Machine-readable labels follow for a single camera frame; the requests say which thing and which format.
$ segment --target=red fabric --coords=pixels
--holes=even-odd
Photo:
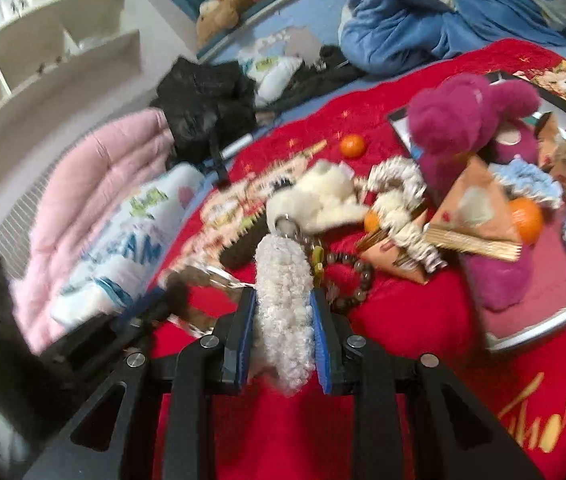
[[[365,137],[365,155],[348,164],[357,174],[367,174],[372,164],[403,153],[386,116],[404,106],[420,89],[435,87],[456,73],[481,74],[494,70],[511,73],[550,68],[560,61],[559,56],[538,46],[503,40],[398,81],[344,95],[310,117],[278,128],[271,136],[244,149],[230,176],[237,180],[248,171],[262,170],[274,159],[322,139],[327,139],[328,146],[318,157],[340,161],[338,140],[346,134]],[[200,227],[201,221],[195,214],[170,249],[167,262],[179,254],[183,242]],[[342,230],[331,235],[331,248],[351,251],[360,237],[361,232],[356,230]],[[343,289],[355,285],[351,272],[346,269],[332,266],[329,274]],[[245,281],[253,280],[253,266],[241,269],[236,276]],[[221,293],[211,289],[193,290],[190,301],[214,316],[234,309]],[[355,309],[349,319],[356,332],[380,342],[394,354],[416,357],[425,351],[437,353],[495,414],[528,383],[536,380],[536,390],[523,400],[527,413],[521,417],[519,402],[503,415],[502,421],[509,426],[514,415],[518,420],[524,418],[519,434],[525,437],[520,439],[525,449],[548,479],[564,478],[566,331],[545,345],[516,355],[501,358],[484,355],[480,351],[482,332],[476,327],[464,279],[457,269],[439,272],[425,286],[379,275],[367,301]],[[183,331],[166,324],[156,332],[154,355],[177,352],[191,341]],[[316,379],[292,398],[282,397],[256,381],[240,397],[216,398],[214,410],[220,480],[345,480],[349,477],[351,399],[323,396]],[[554,413],[558,414],[558,419],[552,417]],[[540,417],[540,421],[532,446],[530,437],[534,440],[534,431],[528,430],[531,426],[534,429],[535,417]],[[550,430],[541,438],[548,420]],[[516,430],[515,421],[512,433],[516,434]],[[551,450],[549,436],[557,432],[560,437]],[[159,478],[159,469],[157,461],[155,478]]]

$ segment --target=metal screw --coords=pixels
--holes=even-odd
[[[362,335],[351,335],[348,337],[346,343],[352,348],[363,348],[367,341],[365,341],[365,338]]]
[[[218,337],[210,334],[210,335],[204,335],[201,338],[201,346],[203,348],[214,348],[216,345],[218,345]]]
[[[434,354],[423,354],[421,356],[421,364],[428,368],[436,368],[439,366],[439,358]]]
[[[143,364],[145,364],[145,355],[141,354],[141,352],[127,356],[127,366],[130,368],[138,368]]]

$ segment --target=blue plush blanket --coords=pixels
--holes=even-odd
[[[503,38],[566,46],[532,0],[455,2],[456,11],[438,0],[348,0],[341,49],[359,68],[390,76]]]

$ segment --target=orange fruit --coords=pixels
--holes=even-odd
[[[378,229],[378,215],[372,209],[365,213],[363,229],[366,233],[373,233]]]
[[[360,135],[348,135],[341,139],[339,147],[345,158],[359,158],[365,153],[365,139]]]
[[[512,221],[519,230],[521,240],[526,245],[534,245],[543,231],[543,213],[534,200],[521,197],[508,204],[512,213]]]

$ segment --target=white plush toy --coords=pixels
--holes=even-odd
[[[357,203],[350,172],[347,167],[317,160],[294,186],[279,190],[268,200],[269,231],[276,232],[276,220],[285,216],[309,235],[362,222],[369,208]]]

